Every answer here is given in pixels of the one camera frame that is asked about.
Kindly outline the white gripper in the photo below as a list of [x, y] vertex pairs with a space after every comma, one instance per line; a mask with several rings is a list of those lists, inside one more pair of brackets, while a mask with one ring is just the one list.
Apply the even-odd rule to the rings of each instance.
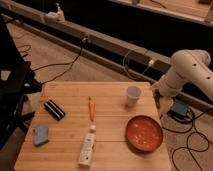
[[169, 96], [164, 95], [160, 89], [160, 83], [155, 82], [151, 85], [151, 90], [154, 94], [154, 99], [159, 107], [159, 115], [163, 116], [166, 114], [173, 105], [173, 99]]

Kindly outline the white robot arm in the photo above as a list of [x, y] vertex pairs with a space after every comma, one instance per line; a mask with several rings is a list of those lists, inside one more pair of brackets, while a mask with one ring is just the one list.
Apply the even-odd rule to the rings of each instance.
[[159, 115], [166, 114], [174, 104], [173, 98], [191, 82], [213, 101], [213, 71], [208, 66], [210, 54], [205, 50], [179, 50], [171, 58], [169, 70], [152, 86], [158, 92]]

